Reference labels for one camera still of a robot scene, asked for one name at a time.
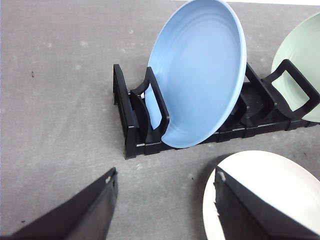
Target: gray floor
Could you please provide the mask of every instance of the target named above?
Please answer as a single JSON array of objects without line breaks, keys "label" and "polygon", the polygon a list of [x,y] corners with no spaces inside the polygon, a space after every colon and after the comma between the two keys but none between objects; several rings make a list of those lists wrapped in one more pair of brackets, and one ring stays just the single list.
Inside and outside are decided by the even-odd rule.
[{"label": "gray floor", "polygon": [[[113,166],[119,172],[119,196],[110,240],[205,239],[204,185],[225,154],[270,151],[320,179],[319,125],[124,160],[113,64],[122,66],[128,88],[136,87],[158,32],[181,4],[1,1],[2,234],[60,205]],[[231,6],[245,31],[248,61],[261,77],[270,72],[284,37],[320,11],[315,6]]]}]

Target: plate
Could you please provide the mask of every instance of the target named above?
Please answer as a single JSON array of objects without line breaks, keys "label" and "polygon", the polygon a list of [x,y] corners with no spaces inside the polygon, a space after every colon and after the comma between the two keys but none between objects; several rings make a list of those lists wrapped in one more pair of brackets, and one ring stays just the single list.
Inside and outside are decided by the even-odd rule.
[{"label": "plate", "polygon": [[[266,151],[242,151],[219,165],[248,190],[320,235],[320,182],[293,161]],[[224,240],[215,206],[215,170],[206,184],[202,214],[208,240]]]},{"label": "plate", "polygon": [[[246,41],[235,12],[222,0],[193,0],[161,30],[150,55],[170,122],[162,141],[187,148],[211,136],[239,97],[246,71]],[[149,86],[145,103],[155,129],[161,114]]]},{"label": "plate", "polygon": [[[275,71],[284,59],[289,59],[320,92],[320,13],[300,23],[282,42],[275,54],[271,71]],[[292,111],[302,107],[307,94],[285,72],[272,85],[281,93]],[[320,104],[306,114],[303,120],[320,122]]]}]

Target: green plate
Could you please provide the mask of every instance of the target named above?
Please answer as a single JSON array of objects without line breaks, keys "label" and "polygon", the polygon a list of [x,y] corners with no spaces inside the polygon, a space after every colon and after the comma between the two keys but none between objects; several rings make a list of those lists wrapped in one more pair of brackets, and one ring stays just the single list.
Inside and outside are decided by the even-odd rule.
[{"label": "green plate", "polygon": [[[300,23],[282,42],[275,54],[271,72],[284,59],[289,59],[320,92],[320,13]],[[292,111],[302,107],[307,94],[285,72],[272,85],[282,94]],[[320,122],[320,104],[306,114],[303,120]]]}]

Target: black dish rack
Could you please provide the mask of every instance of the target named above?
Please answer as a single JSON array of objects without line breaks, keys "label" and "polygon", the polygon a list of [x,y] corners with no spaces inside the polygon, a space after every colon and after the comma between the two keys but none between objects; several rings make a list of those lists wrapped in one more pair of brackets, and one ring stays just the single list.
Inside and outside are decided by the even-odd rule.
[{"label": "black dish rack", "polygon": [[[309,100],[295,111],[291,111],[283,96],[272,86],[272,82],[285,71],[309,97]],[[263,79],[259,79],[247,63],[245,75],[249,82],[243,84],[232,113],[214,134],[200,144],[225,142],[235,138],[248,138],[258,134],[289,131],[319,124],[302,120],[304,115],[320,103],[320,94],[290,60],[283,60],[273,73]],[[142,96],[149,84],[162,115],[160,125],[156,129],[151,126],[149,112]],[[123,72],[118,64],[114,64],[113,99],[120,113],[125,159],[174,149],[161,141],[170,116],[151,67],[147,67],[142,84],[128,92]]]}]

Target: black plastic piece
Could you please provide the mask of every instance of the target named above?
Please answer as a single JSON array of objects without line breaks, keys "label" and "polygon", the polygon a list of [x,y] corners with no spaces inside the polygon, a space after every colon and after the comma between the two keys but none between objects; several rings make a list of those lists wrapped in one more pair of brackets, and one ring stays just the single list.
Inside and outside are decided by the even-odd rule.
[{"label": "black plastic piece", "polygon": [[[290,110],[285,99],[271,84],[284,71],[288,71],[309,96],[309,101],[296,111]],[[247,63],[245,75],[249,82],[243,84],[232,113],[220,129],[201,144],[249,138],[258,134],[288,131],[319,124],[319,122],[301,119],[319,104],[320,96],[289,60],[284,60],[275,72],[264,79],[260,79]],[[157,129],[152,129],[148,109],[141,97],[149,84],[162,115],[161,124]],[[161,136],[166,132],[169,124],[169,114],[151,67],[147,68],[143,83],[128,93],[120,66],[113,65],[113,96],[122,122],[126,159],[135,158],[140,154],[149,155],[174,149],[161,141]]]},{"label": "black plastic piece", "polygon": [[214,186],[225,239],[320,240],[319,235],[260,199],[220,167],[216,168]]},{"label": "black plastic piece", "polygon": [[64,204],[0,240],[105,240],[117,197],[117,171],[112,168]]},{"label": "black plastic piece", "polygon": [[[148,109],[144,100],[141,98],[141,94],[147,90],[149,85],[152,87],[156,102],[162,116],[160,125],[156,129],[153,129],[151,126]],[[151,67],[146,68],[145,78],[142,84],[136,89],[132,89],[130,91],[130,99],[133,110],[136,113],[142,140],[145,141],[146,144],[161,142],[161,136],[165,134],[167,130],[170,117],[165,101],[160,92],[156,77]]]},{"label": "black plastic piece", "polygon": [[272,82],[279,78],[285,71],[291,75],[299,87],[307,94],[309,100],[297,110],[292,111],[284,97],[277,90],[273,92],[273,97],[276,100],[277,109],[283,115],[291,120],[300,120],[320,103],[320,94],[288,59],[283,60],[272,74],[262,79],[262,82],[265,84],[267,89],[273,91],[275,88],[272,86]]}]

